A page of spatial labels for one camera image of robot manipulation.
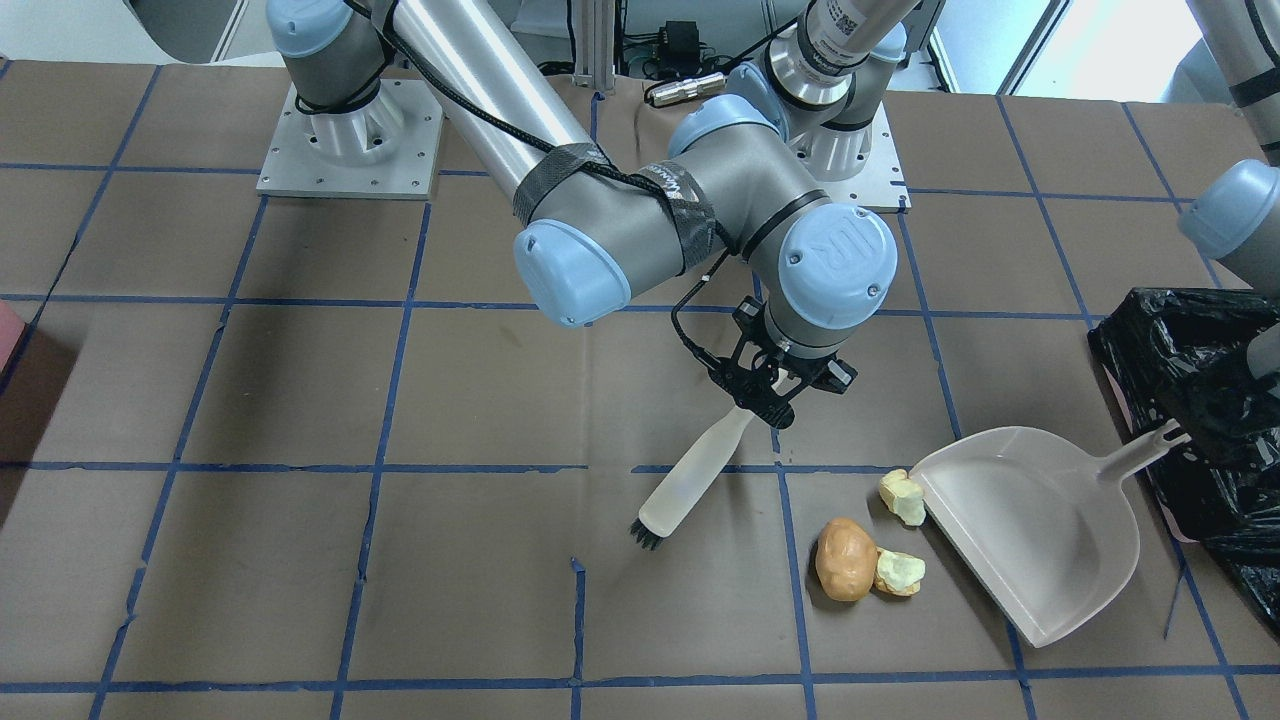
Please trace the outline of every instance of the dustpan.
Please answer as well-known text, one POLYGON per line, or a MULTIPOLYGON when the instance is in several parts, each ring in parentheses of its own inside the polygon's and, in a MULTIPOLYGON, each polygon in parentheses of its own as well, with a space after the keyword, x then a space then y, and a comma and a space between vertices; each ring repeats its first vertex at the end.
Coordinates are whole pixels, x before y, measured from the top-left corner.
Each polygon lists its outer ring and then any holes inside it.
POLYGON ((924 505, 1033 647, 1107 606, 1138 565, 1120 482, 1190 439, 1170 420, 1106 457, 1036 428, 996 428, 911 469, 924 505))

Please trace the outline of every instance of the qr code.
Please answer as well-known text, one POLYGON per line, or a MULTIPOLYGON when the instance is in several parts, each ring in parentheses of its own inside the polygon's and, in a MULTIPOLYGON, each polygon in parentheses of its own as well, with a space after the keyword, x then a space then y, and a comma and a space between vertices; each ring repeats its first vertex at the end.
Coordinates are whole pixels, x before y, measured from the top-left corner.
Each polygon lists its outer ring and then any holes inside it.
POLYGON ((844 10, 840 9, 840 4, 836 0, 827 0, 827 12, 831 13, 831 19, 836 22, 836 29, 845 36, 854 33, 858 23, 855 23, 849 15, 845 14, 844 10))

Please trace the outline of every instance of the dustpan handle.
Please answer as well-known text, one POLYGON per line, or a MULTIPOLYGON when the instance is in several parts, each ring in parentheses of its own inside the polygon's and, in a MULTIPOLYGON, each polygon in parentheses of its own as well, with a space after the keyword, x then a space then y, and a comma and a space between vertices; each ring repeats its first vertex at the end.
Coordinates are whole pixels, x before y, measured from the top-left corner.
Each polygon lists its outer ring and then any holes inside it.
POLYGON ((1098 469, 1098 482, 1119 484, 1120 480, 1164 457, 1170 448, 1189 439, 1190 436, 1178 425, 1178 420, 1170 420, 1103 457, 1098 469))

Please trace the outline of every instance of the food piece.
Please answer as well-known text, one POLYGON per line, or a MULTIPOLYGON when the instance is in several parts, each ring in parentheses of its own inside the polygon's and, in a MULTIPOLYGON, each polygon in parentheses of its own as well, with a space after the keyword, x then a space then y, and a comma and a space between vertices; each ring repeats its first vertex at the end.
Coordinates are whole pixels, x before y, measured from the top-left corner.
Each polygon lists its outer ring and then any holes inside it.
POLYGON ((899 597, 911 597, 920 592, 920 580, 924 579, 923 560, 883 547, 877 547, 876 551, 879 552, 876 560, 876 589, 899 597))
POLYGON ((814 568, 827 597, 841 602, 861 600, 876 579, 876 542, 858 523, 836 518, 818 536, 814 568))
POLYGON ((906 470, 893 470, 881 478, 881 500, 908 525, 918 528, 924 523, 924 488, 908 477, 906 470))

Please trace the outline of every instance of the trash bag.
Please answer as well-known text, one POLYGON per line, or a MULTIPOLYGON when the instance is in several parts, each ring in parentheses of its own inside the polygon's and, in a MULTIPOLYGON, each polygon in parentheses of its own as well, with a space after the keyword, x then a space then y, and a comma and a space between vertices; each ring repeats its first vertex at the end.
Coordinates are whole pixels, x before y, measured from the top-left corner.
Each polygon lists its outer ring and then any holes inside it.
POLYGON ((1243 365, 1276 323, 1280 306, 1252 291, 1134 288, 1089 350, 1135 434, 1170 418, 1188 429, 1190 443, 1147 469, 1156 497, 1280 634, 1280 401, 1245 387, 1243 365))

